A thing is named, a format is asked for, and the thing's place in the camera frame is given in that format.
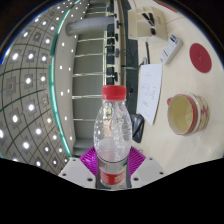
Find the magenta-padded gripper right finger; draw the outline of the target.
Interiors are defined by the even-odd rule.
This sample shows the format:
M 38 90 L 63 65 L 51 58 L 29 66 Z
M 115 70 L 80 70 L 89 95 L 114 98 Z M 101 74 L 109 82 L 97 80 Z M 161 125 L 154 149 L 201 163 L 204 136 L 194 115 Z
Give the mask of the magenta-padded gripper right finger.
M 145 157 L 132 147 L 127 160 L 127 187 L 140 188 L 166 176 L 165 170 L 152 157 Z

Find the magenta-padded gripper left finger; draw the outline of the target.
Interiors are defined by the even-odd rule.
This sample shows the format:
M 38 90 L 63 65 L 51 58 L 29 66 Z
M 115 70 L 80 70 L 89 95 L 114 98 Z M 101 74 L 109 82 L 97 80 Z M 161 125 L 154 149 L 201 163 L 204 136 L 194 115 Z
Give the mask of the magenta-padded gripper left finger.
M 94 148 L 88 149 L 79 158 L 71 158 L 59 177 L 84 188 L 95 189 L 98 174 L 98 159 Z

